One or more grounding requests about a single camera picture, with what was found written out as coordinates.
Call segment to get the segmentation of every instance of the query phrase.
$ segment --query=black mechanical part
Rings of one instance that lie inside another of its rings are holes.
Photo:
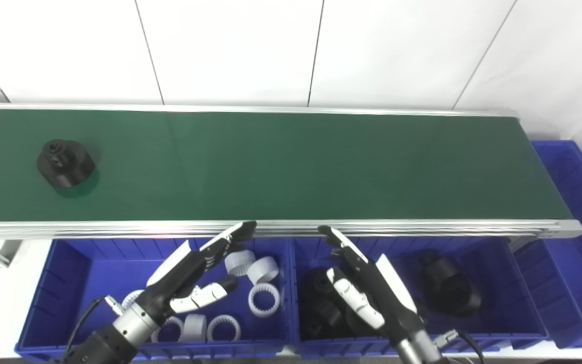
[[[310,269],[303,275],[300,283],[300,296],[302,299],[314,300],[317,297],[327,297],[332,301],[333,298],[342,300],[338,292],[333,288],[333,284],[327,278],[326,272],[327,268],[317,267]]]
[[[300,339],[335,339],[351,337],[340,309],[325,297],[300,307]]]
[[[42,147],[37,170],[54,187],[72,187],[93,173],[95,164],[84,145],[55,139]]]
[[[352,330],[355,337],[369,337],[369,336],[380,336],[381,333],[372,329],[370,325],[368,325],[365,320],[363,320],[357,313],[354,312],[353,309],[347,308],[345,313],[345,320],[347,322],[347,326],[349,329]]]
[[[456,317],[475,313],[482,304],[478,288],[450,258],[428,249],[420,254],[425,303],[432,311]]]
[[[138,349],[113,327],[106,324],[88,336],[84,343],[66,353],[64,364],[128,364]]]

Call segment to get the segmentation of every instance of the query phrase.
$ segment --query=white gear ring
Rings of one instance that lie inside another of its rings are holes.
[[[235,251],[224,258],[226,272],[241,277],[247,274],[249,267],[255,262],[255,254],[250,250]]]
[[[251,283],[258,284],[270,282],[279,272],[275,259],[272,256],[265,256],[251,264],[247,275]]]
[[[273,306],[268,309],[260,309],[255,305],[255,295],[259,292],[268,292],[273,296]],[[249,308],[251,312],[258,317],[265,318],[273,315],[280,307],[280,292],[270,283],[258,283],[251,288],[249,293]]]
[[[242,329],[239,326],[239,323],[237,322],[237,320],[235,320],[235,318],[231,315],[220,315],[220,316],[213,318],[213,320],[210,321],[210,324],[208,324],[208,341],[214,341],[214,339],[212,337],[212,332],[215,330],[215,328],[220,323],[229,323],[229,324],[233,325],[233,327],[235,328],[235,337],[231,341],[241,339]]]
[[[191,313],[185,317],[180,341],[182,343],[187,341],[205,341],[207,329],[206,316]]]
[[[154,331],[152,333],[152,336],[150,336],[150,339],[152,340],[152,342],[157,343],[159,341],[159,334],[161,332],[161,329],[165,325],[177,325],[178,328],[180,329],[180,334],[178,335],[178,341],[181,341],[181,338],[183,337],[183,321],[179,320],[175,316],[170,316],[170,317],[168,317],[166,322],[164,322],[163,325],[161,325],[161,327],[159,327],[156,331]]]
[[[121,306],[123,306],[123,310],[127,311],[127,309],[132,304],[134,304],[134,301],[136,301],[138,296],[141,295],[141,293],[143,293],[143,291],[144,290],[136,290],[136,291],[129,292],[129,294],[125,296],[125,298],[123,299],[123,302],[120,304]]]

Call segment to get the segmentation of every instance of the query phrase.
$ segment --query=black cylindrical part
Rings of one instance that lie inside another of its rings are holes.
[[[55,139],[42,147],[37,170],[55,187],[71,187],[84,182],[95,164],[84,145],[76,141]]]

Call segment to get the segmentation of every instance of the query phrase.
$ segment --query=black and white robotic hand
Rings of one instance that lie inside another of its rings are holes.
[[[67,348],[63,362],[127,364],[170,316],[193,311],[226,297],[237,287],[234,275],[203,287],[196,283],[204,272],[215,267],[227,254],[240,250],[237,243],[250,240],[256,225],[255,221],[245,221],[231,226],[199,250],[191,250],[186,241],[159,265],[148,279],[145,291],[129,308],[122,309],[118,302],[107,299],[120,316],[94,331],[84,343],[71,350]]]
[[[338,267],[326,272],[349,307],[388,338],[405,364],[448,364],[448,359],[430,340],[412,296],[385,254],[374,262],[340,231],[325,225],[318,230],[326,235],[328,244],[339,248],[337,253],[355,276],[348,277]]]

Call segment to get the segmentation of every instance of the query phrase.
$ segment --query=robotic hand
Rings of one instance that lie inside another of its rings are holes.
[[[365,291],[360,292],[341,269],[330,268],[327,278],[349,307],[388,338],[405,364],[448,364],[430,340],[414,300],[385,254],[374,263],[340,231],[325,225],[318,230],[326,235],[328,244],[340,249],[339,256],[352,268],[353,278]]]
[[[241,250],[235,242],[250,240],[257,222],[238,223],[192,251],[185,241],[148,279],[147,288],[127,310],[107,296],[114,322],[94,331],[87,340],[65,352],[64,364],[127,364],[138,348],[175,313],[184,313],[220,300],[237,287],[237,278],[223,279],[199,288],[196,282],[228,253]]]

